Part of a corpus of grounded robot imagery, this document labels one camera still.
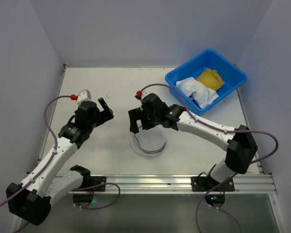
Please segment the white mesh laundry bag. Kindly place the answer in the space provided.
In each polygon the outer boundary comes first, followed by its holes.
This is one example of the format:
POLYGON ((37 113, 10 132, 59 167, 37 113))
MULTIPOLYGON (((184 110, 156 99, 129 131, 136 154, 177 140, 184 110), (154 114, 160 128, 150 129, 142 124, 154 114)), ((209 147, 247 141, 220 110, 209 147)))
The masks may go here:
POLYGON ((132 150, 139 156, 155 158, 164 151, 167 140, 161 125, 143 130, 141 122, 137 122, 138 133, 131 133, 129 143, 132 150))

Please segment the white bra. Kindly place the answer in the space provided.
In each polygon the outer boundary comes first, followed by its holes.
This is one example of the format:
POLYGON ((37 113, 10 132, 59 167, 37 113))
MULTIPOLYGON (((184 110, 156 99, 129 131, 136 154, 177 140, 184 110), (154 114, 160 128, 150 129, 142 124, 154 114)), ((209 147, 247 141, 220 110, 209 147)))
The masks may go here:
POLYGON ((219 95, 193 77, 176 82, 176 87, 188 98, 195 100, 201 109, 211 105, 219 95))

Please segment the yellow bra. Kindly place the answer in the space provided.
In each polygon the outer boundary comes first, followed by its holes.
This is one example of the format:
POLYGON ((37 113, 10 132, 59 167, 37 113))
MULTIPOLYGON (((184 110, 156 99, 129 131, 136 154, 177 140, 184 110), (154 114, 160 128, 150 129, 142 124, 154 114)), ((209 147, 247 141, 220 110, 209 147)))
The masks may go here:
POLYGON ((203 85, 205 85, 207 88, 210 88, 214 91, 219 90, 221 87, 225 85, 225 82, 219 75, 219 73, 216 70, 212 69, 205 69, 197 78, 196 80, 203 85))

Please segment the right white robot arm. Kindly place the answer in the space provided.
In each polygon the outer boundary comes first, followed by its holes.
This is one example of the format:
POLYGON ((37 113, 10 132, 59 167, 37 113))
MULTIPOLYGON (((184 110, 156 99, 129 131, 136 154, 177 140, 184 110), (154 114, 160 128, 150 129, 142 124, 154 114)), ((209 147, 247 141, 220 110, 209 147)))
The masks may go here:
POLYGON ((163 126, 201 137, 226 152, 225 158, 215 164, 198 184, 208 189, 215 187, 234 173, 245 174, 258 150, 249 128, 219 125, 194 115, 177 104, 167 106, 156 94, 151 93, 141 100, 141 106, 128 111, 131 133, 163 126))

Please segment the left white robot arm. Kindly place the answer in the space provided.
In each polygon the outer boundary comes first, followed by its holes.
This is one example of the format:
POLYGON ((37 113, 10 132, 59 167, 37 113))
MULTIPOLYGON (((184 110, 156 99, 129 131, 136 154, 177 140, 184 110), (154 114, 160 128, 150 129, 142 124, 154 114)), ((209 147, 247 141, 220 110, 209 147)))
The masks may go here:
POLYGON ((75 165, 54 181, 66 161, 89 139, 93 129, 113 119, 113 111, 103 98, 98 99, 103 110, 91 100, 83 100, 69 121, 55 137, 54 146, 37 167, 19 184, 6 189, 10 213, 38 226, 49 215, 52 206, 75 189, 90 186, 90 170, 75 165))

